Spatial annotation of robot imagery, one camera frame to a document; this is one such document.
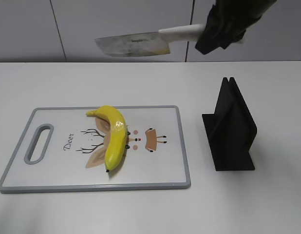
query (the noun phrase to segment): banana tip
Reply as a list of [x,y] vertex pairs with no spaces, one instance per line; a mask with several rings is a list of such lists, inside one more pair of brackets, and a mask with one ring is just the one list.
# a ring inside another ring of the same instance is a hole
[[88,111],[88,112],[86,113],[86,115],[87,115],[87,116],[94,116],[94,111]]

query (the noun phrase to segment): black knife stand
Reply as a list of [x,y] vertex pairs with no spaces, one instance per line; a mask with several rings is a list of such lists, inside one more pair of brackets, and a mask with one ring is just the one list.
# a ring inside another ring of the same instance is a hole
[[257,127],[233,77],[223,78],[214,114],[202,116],[215,170],[254,170],[249,149]]

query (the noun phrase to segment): cutting board handle hole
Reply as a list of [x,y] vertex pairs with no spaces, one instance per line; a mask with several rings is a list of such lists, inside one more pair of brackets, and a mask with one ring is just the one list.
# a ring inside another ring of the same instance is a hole
[[43,160],[53,130],[52,124],[42,124],[37,127],[24,157],[25,163],[32,165]]

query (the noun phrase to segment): white knife handle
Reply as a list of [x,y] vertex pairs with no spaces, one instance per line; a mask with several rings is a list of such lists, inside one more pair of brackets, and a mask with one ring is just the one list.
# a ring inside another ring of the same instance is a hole
[[158,33],[161,38],[167,42],[178,40],[197,41],[204,29],[205,26],[203,24],[193,24],[174,28],[160,29]]

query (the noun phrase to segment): yellow banana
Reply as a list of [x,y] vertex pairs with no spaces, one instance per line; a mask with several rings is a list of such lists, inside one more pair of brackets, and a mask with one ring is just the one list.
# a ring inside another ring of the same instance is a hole
[[127,126],[124,117],[112,106],[102,106],[88,111],[87,116],[106,120],[111,125],[111,140],[105,154],[106,172],[115,169],[121,162],[127,143]]

